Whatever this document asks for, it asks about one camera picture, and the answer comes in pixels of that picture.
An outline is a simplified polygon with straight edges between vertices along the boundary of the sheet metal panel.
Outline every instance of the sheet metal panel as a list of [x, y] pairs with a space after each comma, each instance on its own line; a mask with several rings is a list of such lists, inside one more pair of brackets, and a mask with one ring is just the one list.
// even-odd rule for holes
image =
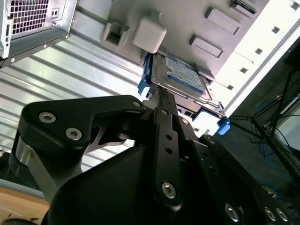
[[[112, 4], [79, 0], [64, 42], [0, 70], [0, 149], [10, 151], [22, 108], [31, 102], [130, 94], [143, 69], [100, 47], [100, 35]], [[87, 170], [132, 146], [106, 147], [82, 159]]]

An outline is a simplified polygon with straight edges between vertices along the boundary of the hard drive label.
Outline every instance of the hard drive label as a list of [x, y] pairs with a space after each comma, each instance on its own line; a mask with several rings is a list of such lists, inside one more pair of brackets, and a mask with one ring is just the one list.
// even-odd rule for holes
[[206, 95], [205, 88], [200, 81], [199, 75], [192, 69], [192, 67], [174, 57], [166, 57], [166, 64], [172, 72], [167, 72], [167, 76], [194, 90], [202, 95]]

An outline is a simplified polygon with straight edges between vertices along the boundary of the hard drive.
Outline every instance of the hard drive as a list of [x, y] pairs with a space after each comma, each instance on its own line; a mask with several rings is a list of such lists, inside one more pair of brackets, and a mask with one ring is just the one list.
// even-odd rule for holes
[[221, 119], [225, 117], [223, 108], [207, 85], [206, 78], [197, 74], [193, 66], [156, 53], [148, 55], [145, 61], [139, 93], [146, 92], [150, 99], [157, 86], [161, 86], [174, 94], [178, 111], [192, 120], [203, 111]]

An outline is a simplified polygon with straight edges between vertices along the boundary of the white plastic tab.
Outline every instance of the white plastic tab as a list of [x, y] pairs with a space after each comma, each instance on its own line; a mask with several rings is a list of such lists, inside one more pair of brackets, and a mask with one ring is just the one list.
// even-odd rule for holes
[[224, 30], [228, 31], [231, 34], [236, 34], [241, 27], [241, 25], [226, 16], [224, 13], [220, 12], [215, 8], [210, 8], [206, 13], [206, 19], [213, 22], [214, 24], [218, 25], [219, 27], [223, 28]]
[[205, 51], [211, 55], [213, 55], [216, 58], [220, 58], [222, 55], [222, 50], [216, 48], [215, 46], [211, 45], [210, 43], [194, 36], [190, 41], [191, 46], [194, 49]]

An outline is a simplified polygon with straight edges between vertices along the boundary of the silver metal chassis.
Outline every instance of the silver metal chassis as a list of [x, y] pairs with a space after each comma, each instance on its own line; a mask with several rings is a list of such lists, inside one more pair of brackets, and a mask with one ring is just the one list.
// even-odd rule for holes
[[[11, 1], [4, 0], [0, 4], [0, 58], [16, 56], [37, 46], [45, 45], [49, 40], [48, 37], [53, 40], [55, 37], [61, 37], [63, 33], [67, 35], [70, 32], [77, 0], [49, 0], [44, 26], [14, 35], [12, 35], [14, 21], [10, 18]], [[52, 16], [53, 9], [58, 12], [56, 16]]]

